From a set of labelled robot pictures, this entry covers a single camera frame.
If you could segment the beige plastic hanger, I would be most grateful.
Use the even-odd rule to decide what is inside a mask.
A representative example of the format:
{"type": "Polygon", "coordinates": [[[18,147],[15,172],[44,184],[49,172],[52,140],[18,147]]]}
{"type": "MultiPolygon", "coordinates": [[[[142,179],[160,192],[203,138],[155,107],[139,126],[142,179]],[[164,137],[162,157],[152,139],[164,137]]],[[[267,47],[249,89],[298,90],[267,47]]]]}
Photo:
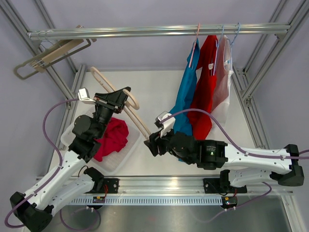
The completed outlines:
{"type": "MultiPolygon", "coordinates": [[[[90,72],[95,80],[108,92],[116,91],[113,84],[96,68],[91,67],[90,72]]],[[[140,105],[136,98],[130,93],[128,90],[124,90],[124,93],[128,96],[127,101],[125,102],[124,112],[130,118],[130,120],[135,124],[138,130],[141,132],[143,137],[148,140],[151,134],[150,130],[143,122],[143,120],[136,113],[137,110],[140,109],[140,105]]]]}

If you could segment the magenta t shirt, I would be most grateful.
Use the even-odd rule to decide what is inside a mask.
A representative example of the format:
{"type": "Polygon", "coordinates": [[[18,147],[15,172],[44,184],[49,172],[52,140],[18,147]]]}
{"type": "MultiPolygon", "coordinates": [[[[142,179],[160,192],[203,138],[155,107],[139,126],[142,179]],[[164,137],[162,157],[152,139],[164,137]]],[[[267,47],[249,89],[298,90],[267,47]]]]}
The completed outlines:
{"type": "Polygon", "coordinates": [[[112,117],[103,138],[96,139],[100,144],[100,148],[94,155],[94,159],[102,162],[103,158],[112,152],[120,152],[128,142],[128,135],[129,131],[126,122],[112,117]]]}

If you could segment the blue t shirt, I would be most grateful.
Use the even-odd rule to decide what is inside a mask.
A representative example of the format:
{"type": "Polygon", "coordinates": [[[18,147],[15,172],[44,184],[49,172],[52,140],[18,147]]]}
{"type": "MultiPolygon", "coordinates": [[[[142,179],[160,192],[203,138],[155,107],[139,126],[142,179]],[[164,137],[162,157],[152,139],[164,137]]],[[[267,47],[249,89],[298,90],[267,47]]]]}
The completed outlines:
{"type": "MultiPolygon", "coordinates": [[[[181,84],[178,90],[178,94],[176,97],[175,105],[170,110],[171,114],[175,114],[182,110],[186,110],[190,108],[190,105],[193,101],[196,85],[197,85],[197,75],[196,69],[200,56],[200,48],[199,42],[197,40],[193,62],[192,62],[192,70],[188,67],[190,60],[191,52],[187,58],[187,65],[183,73],[183,77],[181,80],[181,84]]],[[[181,113],[175,116],[175,123],[173,126],[174,132],[182,132],[186,135],[192,136],[192,125],[189,122],[189,118],[187,116],[187,112],[181,113]]]]}

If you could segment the red t shirt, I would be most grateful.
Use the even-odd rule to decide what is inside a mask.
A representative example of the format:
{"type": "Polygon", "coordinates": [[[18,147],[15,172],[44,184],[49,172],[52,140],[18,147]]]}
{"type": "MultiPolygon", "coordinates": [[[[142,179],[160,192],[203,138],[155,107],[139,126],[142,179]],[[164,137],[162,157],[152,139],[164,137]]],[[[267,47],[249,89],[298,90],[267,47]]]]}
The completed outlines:
{"type": "MultiPolygon", "coordinates": [[[[211,113],[213,94],[217,81],[217,77],[214,74],[217,42],[217,36],[209,35],[200,49],[197,69],[201,69],[201,74],[190,106],[207,113],[211,113]]],[[[193,136],[197,140],[204,140],[212,128],[211,118],[204,113],[196,111],[189,112],[187,116],[192,125],[193,136]]]]}

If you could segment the light blue hanger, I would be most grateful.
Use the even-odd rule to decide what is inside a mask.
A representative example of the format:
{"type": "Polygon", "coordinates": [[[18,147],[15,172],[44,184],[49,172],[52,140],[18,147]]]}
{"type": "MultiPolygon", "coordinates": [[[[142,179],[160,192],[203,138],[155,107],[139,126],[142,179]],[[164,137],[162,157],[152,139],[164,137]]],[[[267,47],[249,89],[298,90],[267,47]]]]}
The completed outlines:
{"type": "Polygon", "coordinates": [[[214,67],[213,67],[213,73],[212,73],[213,75],[215,75],[215,72],[216,72],[218,52],[219,52],[219,47],[220,47],[221,40],[222,40],[223,35],[224,35],[224,30],[225,30],[225,26],[222,25],[221,35],[217,36],[217,41],[216,41],[216,54],[215,54],[215,60],[214,60],[214,63],[213,63],[214,67]]]}

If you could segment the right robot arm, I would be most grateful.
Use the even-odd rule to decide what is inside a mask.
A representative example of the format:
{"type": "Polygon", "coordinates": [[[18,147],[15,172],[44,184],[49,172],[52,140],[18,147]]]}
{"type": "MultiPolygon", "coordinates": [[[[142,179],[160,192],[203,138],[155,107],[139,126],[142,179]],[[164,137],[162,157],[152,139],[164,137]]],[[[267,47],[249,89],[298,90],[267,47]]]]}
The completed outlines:
{"type": "Polygon", "coordinates": [[[304,184],[298,147],[293,144],[276,150],[248,149],[223,141],[196,140],[174,131],[164,136],[159,131],[153,133],[144,144],[154,157],[169,153],[188,165],[204,170],[220,169],[218,186],[224,192],[268,180],[287,187],[304,184]]]}

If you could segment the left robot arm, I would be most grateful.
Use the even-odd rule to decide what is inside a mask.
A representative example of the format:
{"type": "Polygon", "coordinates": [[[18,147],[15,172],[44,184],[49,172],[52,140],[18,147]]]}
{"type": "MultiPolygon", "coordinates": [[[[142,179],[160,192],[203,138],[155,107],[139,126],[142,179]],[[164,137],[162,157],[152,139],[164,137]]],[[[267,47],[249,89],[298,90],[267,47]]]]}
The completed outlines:
{"type": "Polygon", "coordinates": [[[93,115],[76,118],[72,130],[75,138],[66,153],[60,155],[59,165],[29,190],[17,191],[10,197],[14,215],[31,232],[44,230],[58,211],[83,193],[106,190],[104,175],[93,167],[69,184],[66,181],[98,152],[98,139],[103,137],[113,114],[122,112],[130,91],[130,87],[125,87],[111,93],[96,93],[89,100],[95,106],[93,115]]]}

